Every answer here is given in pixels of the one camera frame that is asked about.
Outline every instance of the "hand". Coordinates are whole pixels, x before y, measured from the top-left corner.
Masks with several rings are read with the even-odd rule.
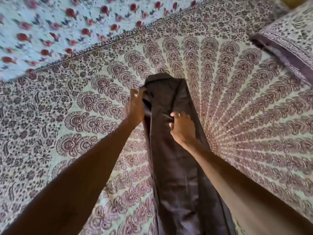
[[[196,139],[194,123],[190,119],[190,115],[186,115],[185,112],[173,112],[171,116],[174,117],[174,123],[170,123],[171,135],[176,142],[185,148],[188,143]]]
[[[140,124],[145,116],[143,110],[142,96],[145,89],[139,91],[131,89],[129,102],[125,106],[125,120],[127,120],[134,128]]]

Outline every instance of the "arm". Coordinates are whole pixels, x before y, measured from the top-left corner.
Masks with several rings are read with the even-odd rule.
[[[172,113],[171,134],[199,163],[240,225],[253,235],[312,234],[313,224],[220,157],[195,137],[190,116]]]
[[[144,117],[142,95],[143,90],[132,89],[126,118],[119,127],[49,183],[2,235],[77,235],[129,135]]]

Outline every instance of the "left arm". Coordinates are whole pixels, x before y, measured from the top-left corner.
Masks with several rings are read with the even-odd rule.
[[[126,118],[42,190],[2,235],[77,235],[92,213],[129,135],[143,120],[143,90],[131,90]]]

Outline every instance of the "pillow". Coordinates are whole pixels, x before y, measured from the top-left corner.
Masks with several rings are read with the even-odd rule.
[[[251,37],[313,86],[313,0],[307,0]]]

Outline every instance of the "shiny brown fabric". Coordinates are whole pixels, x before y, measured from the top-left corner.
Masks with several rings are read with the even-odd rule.
[[[154,184],[159,235],[234,235],[230,212],[196,160],[170,134],[172,111],[190,115],[196,137],[210,150],[187,83],[169,74],[144,85],[144,129]]]

